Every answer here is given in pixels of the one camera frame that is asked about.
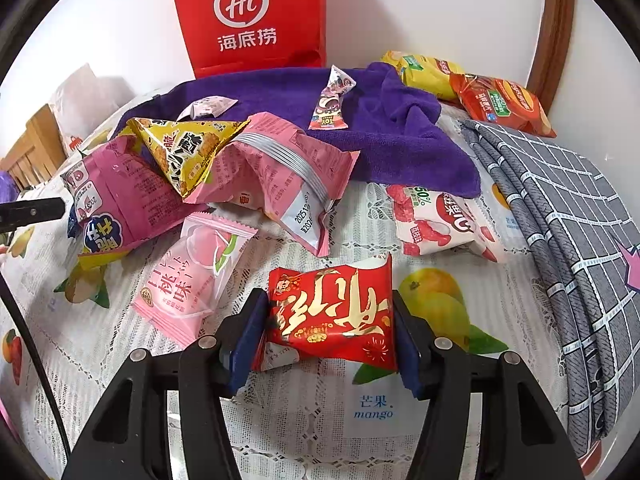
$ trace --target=orange snack bag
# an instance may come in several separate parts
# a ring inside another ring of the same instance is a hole
[[[453,72],[449,83],[476,121],[501,124],[540,137],[556,136],[538,98],[517,83]]]

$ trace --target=purple cloth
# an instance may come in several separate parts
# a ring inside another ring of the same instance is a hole
[[[469,156],[434,126],[440,116],[435,96],[405,86],[386,63],[346,72],[356,81],[342,103],[345,130],[307,130],[327,68],[273,68],[215,75],[182,83],[127,111],[116,132],[132,117],[175,120],[193,101],[210,95],[238,99],[222,114],[225,121],[271,112],[316,139],[343,151],[360,150],[352,178],[381,184],[423,186],[472,198],[480,177]]]

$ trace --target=wooden chair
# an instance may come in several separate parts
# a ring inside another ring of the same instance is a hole
[[[20,190],[49,180],[65,161],[60,130],[49,105],[44,105],[26,124],[25,132],[0,161]]]

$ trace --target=green label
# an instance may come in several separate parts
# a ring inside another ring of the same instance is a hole
[[[409,64],[409,68],[413,68],[414,70],[424,70],[422,65],[418,63],[418,60],[415,59],[414,56],[402,56],[403,59]]]
[[[425,187],[408,187],[409,196],[414,207],[419,205],[427,205],[431,203],[431,197],[429,196],[429,190]]]
[[[489,90],[489,98],[494,106],[495,114],[498,117],[509,117],[511,111],[507,108],[507,103],[497,90]]]

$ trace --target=folded gray blanket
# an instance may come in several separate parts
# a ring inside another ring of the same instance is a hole
[[[640,383],[640,296],[618,247],[634,252],[640,234],[583,156],[495,124],[465,121],[462,133],[510,204],[545,283],[568,373],[567,432],[582,456]]]

